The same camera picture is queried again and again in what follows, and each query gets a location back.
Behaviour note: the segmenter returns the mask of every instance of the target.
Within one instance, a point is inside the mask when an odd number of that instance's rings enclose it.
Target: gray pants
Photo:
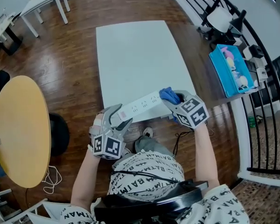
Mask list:
[[[158,143],[155,139],[149,138],[147,136],[141,136],[136,142],[135,142],[135,150],[136,153],[141,152],[141,150],[144,149],[145,152],[148,151],[155,151],[159,152],[160,154],[166,154],[170,157],[173,157],[173,153],[171,153],[165,146]],[[123,160],[132,157],[134,154],[126,154],[121,159],[118,159],[113,165],[112,168],[115,169],[116,166]]]

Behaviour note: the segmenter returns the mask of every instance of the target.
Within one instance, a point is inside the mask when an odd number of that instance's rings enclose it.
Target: black stool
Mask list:
[[[56,113],[49,113],[51,125],[51,156],[63,154],[70,141],[70,132],[65,120]]]

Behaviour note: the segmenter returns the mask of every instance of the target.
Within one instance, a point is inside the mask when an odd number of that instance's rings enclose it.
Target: power strip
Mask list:
[[[139,98],[127,105],[124,105],[114,115],[112,115],[112,127],[117,126],[121,122],[129,120],[162,103],[163,101],[160,98],[159,92],[154,91],[142,98]]]

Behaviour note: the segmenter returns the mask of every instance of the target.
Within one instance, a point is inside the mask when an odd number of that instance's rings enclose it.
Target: white cable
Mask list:
[[[52,179],[51,179],[50,176],[49,176],[49,174],[50,174],[49,169],[50,169],[50,168],[54,168],[54,169],[56,170],[56,182],[55,182],[55,183],[52,182]],[[45,177],[45,180],[42,181],[42,182],[45,182],[45,183],[47,183],[47,184],[49,184],[49,185],[52,185],[52,187],[44,187],[44,188],[43,188],[44,192],[45,192],[45,193],[48,193],[48,194],[53,194],[53,193],[54,193],[54,187],[55,187],[56,185],[58,185],[61,181],[62,181],[62,177],[61,177],[60,173],[58,172],[57,168],[56,168],[55,166],[49,166],[49,167],[48,167],[48,171],[47,171],[47,176]]]

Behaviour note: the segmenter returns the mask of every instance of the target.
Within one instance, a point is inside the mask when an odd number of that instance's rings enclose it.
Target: white desk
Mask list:
[[[99,27],[98,68],[104,107],[124,105],[172,87],[196,94],[182,55],[165,21],[139,21]],[[161,104],[133,121],[170,115]]]
[[[12,22],[13,22],[13,14],[5,18],[1,23],[0,23],[0,37],[4,32],[6,32],[11,39],[13,39],[14,43],[11,45],[10,49],[6,48],[3,43],[0,42],[0,47],[8,54],[12,55],[21,45],[22,41],[21,38],[17,37],[12,30],[8,27]]]
[[[38,37],[38,33],[35,31],[35,29],[33,28],[33,26],[31,25],[31,23],[27,20],[27,18],[25,17],[25,15],[27,15],[28,13],[34,11],[34,14],[36,15],[38,21],[40,23],[43,23],[43,20],[41,18],[41,16],[38,14],[37,9],[52,2],[53,0],[30,0],[27,5],[24,7],[23,11],[21,12],[20,16],[22,17],[22,19],[24,20],[24,22],[26,23],[26,25],[29,27],[29,29],[32,31],[32,33]],[[64,14],[63,8],[61,6],[60,0],[55,0],[56,4],[58,6],[59,12],[63,18],[63,21],[65,24],[68,23],[66,16]],[[63,0],[66,10],[69,12],[70,11],[70,7],[69,4],[67,2],[67,0]]]

